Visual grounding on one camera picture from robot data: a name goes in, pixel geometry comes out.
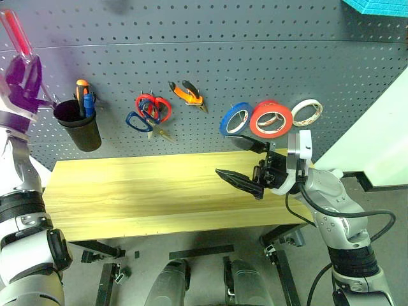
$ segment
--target red-handled scissors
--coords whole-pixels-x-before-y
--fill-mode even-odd
[[[144,117],[143,112],[140,110],[139,104],[141,100],[147,99],[149,100],[151,103],[148,104],[147,107],[147,113],[152,116],[153,118],[157,119],[159,117],[158,113],[154,113],[154,107],[153,105],[156,107],[157,110],[159,110],[159,112],[161,110],[163,110],[163,108],[161,108],[160,104],[164,105],[167,108],[167,114],[165,116],[163,116],[160,120],[160,123],[166,121],[167,119],[170,118],[171,115],[171,105],[170,103],[162,98],[162,97],[155,97],[151,94],[141,94],[140,96],[138,96],[135,100],[135,105],[136,105],[136,111],[139,113],[139,115],[141,115],[142,117]]]

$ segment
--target wire cutter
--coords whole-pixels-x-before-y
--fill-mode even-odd
[[[195,105],[203,112],[208,113],[208,110],[203,102],[203,96],[200,96],[197,88],[195,88],[192,83],[186,80],[184,80],[182,84],[187,89],[188,93],[184,92],[180,87],[177,87],[175,82],[168,82],[171,91],[174,92],[178,97],[185,100],[187,105]]]

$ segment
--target scissors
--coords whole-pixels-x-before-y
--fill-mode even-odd
[[[166,121],[167,119],[170,118],[171,115],[171,105],[170,103],[162,98],[162,97],[155,97],[153,94],[144,94],[141,93],[140,96],[138,96],[135,100],[135,105],[136,105],[136,111],[141,115],[143,118],[145,117],[142,108],[145,105],[146,102],[150,102],[147,104],[147,113],[152,116],[153,118],[157,119],[159,118],[159,115],[163,111],[164,108],[167,108],[167,114],[160,120],[160,123]],[[147,132],[147,138],[150,139],[152,137],[153,132]]]
[[[157,118],[152,117],[148,113],[148,111],[145,110],[145,107],[149,108],[149,105],[151,105],[152,112],[155,114],[154,117],[156,117],[156,114],[157,114]],[[152,105],[151,101],[146,99],[145,101],[143,101],[143,103],[140,103],[139,111],[141,111],[143,116],[139,115],[136,112],[130,112],[127,115],[126,124],[128,126],[130,126],[131,128],[139,132],[144,132],[144,133],[156,132],[157,134],[159,134],[160,136],[162,136],[164,139],[168,140],[169,142],[174,142],[174,139],[164,129],[159,127],[159,123],[161,122],[160,112],[155,105]],[[133,117],[137,117],[146,126],[146,128],[142,129],[142,128],[134,126],[131,123],[131,119]]]
[[[163,110],[164,106],[165,108],[167,108],[167,114],[160,120],[160,123],[163,123],[164,121],[166,121],[167,119],[170,118],[171,115],[171,105],[170,103],[162,98],[162,97],[155,97],[151,94],[141,94],[140,96],[138,96],[135,100],[135,105],[136,105],[136,111],[139,113],[139,115],[141,115],[142,117],[144,117],[143,112],[141,111],[140,108],[140,102],[141,101],[150,101],[151,103],[149,103],[148,107],[147,107],[147,113],[149,115],[154,116],[154,118],[158,118],[159,113],[153,113],[153,106],[155,106],[159,111]]]

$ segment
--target gray pegboard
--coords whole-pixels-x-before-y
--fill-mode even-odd
[[[95,152],[79,151],[52,112],[41,110],[41,120],[31,125],[29,136],[33,156],[48,168],[59,159],[235,150],[218,132],[221,117],[230,103],[246,101],[254,106],[266,98],[290,108],[306,98],[322,102],[323,116],[309,126],[316,160],[407,64],[407,47],[398,43],[406,19],[360,15],[340,1],[313,1],[306,6],[304,1],[98,1],[92,11],[76,1],[64,3],[65,8],[54,2],[10,6],[17,6],[51,92],[65,100],[72,97],[77,78],[93,85],[101,98],[96,111],[103,144]],[[36,13],[30,8],[34,4],[49,11]],[[273,20],[272,25],[266,20]],[[10,45],[4,33],[0,37]],[[13,54],[0,52],[0,69]],[[200,89],[208,115],[170,92],[167,81],[183,79]],[[173,115],[163,128],[176,143],[158,136],[148,140],[124,123],[141,90],[169,99]],[[249,129],[245,134],[251,135]],[[286,136],[273,141],[278,148],[286,146]]]

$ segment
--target pen holder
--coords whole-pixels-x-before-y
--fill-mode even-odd
[[[96,125],[96,112],[88,118],[81,118],[77,100],[59,103],[55,107],[54,117],[81,151],[90,152],[101,146],[101,135]]]

